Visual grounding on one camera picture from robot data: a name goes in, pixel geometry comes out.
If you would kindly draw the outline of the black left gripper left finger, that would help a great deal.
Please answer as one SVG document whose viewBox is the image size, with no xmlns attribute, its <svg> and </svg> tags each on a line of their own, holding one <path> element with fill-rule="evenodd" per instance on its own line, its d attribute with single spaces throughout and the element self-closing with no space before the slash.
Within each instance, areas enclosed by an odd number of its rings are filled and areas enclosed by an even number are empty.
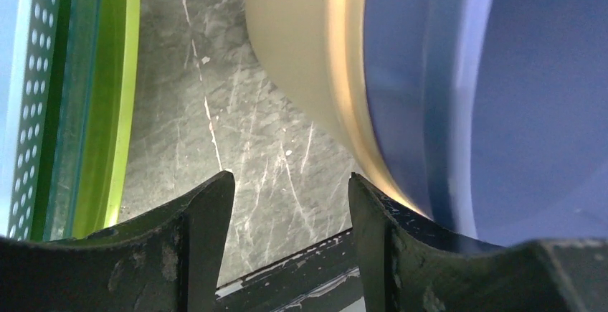
<svg viewBox="0 0 608 312">
<path fill-rule="evenodd" d="M 1 240 L 3 311 L 212 311 L 234 202 L 221 171 L 82 239 Z"/>
</svg>

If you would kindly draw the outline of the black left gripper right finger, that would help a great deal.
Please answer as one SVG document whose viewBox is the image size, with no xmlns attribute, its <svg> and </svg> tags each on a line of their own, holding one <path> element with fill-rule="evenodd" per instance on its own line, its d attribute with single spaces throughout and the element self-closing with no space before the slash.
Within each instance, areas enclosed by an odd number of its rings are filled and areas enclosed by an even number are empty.
<svg viewBox="0 0 608 312">
<path fill-rule="evenodd" d="M 360 174 L 348 182 L 367 311 L 605 311 L 607 241 L 501 247 L 441 227 Z"/>
</svg>

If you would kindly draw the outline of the cream cartoon bucket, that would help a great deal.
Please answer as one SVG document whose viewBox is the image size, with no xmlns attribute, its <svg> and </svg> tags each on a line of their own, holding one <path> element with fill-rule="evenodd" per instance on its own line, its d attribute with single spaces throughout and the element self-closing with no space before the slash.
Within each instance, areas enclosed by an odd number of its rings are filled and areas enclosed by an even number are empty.
<svg viewBox="0 0 608 312">
<path fill-rule="evenodd" d="M 364 77 L 366 0 L 245 0 L 253 51 L 297 107 L 347 148 L 398 203 L 431 217 L 395 182 L 371 122 Z"/>
</svg>

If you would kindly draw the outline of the blue bucket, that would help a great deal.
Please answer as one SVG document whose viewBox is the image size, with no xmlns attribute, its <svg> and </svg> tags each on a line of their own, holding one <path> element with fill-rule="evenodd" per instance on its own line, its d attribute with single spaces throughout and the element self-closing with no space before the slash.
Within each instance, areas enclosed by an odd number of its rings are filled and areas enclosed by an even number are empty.
<svg viewBox="0 0 608 312">
<path fill-rule="evenodd" d="M 432 220 L 607 236 L 607 0 L 365 0 L 363 49 L 384 163 Z"/>
</svg>

